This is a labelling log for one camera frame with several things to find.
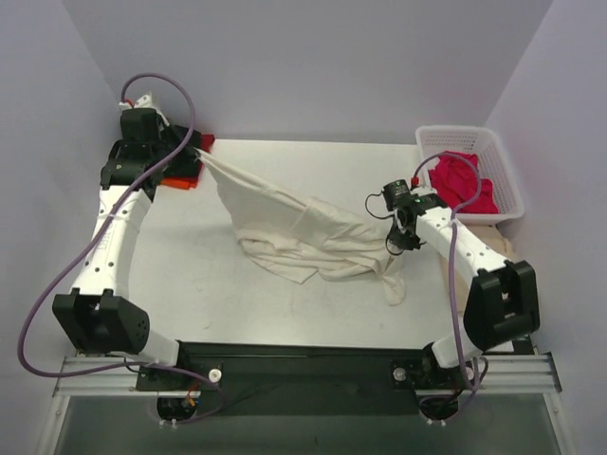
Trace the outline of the cream white t-shirt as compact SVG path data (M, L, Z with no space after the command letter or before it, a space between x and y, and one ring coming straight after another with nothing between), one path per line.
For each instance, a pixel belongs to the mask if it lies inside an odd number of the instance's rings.
M386 247L388 229L315 197L303 197L203 151L237 243L255 264L302 284L372 273L392 306L406 298L403 260Z

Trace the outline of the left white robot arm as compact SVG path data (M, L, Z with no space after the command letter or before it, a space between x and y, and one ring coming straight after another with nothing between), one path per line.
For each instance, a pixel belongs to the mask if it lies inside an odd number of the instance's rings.
M166 169L161 161L185 132L150 106L126 107L120 131L101 169L95 244L70 292L55 296L52 312L79 352L160 364L158 379L178 391L190 383L192 367L178 357L178 342L155 331L148 314L131 302L129 276L142 222Z

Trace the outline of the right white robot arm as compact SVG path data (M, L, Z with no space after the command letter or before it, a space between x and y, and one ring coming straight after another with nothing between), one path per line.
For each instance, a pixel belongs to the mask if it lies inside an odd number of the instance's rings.
M536 273L528 262L512 262L481 241L429 187L410 188L400 179L381 194L393 216L387 243L407 251L431 246L447 260L452 310L454 279L468 287L464 315L452 318L452 333L433 342L420 363L425 383L441 387L454 367L540 328Z

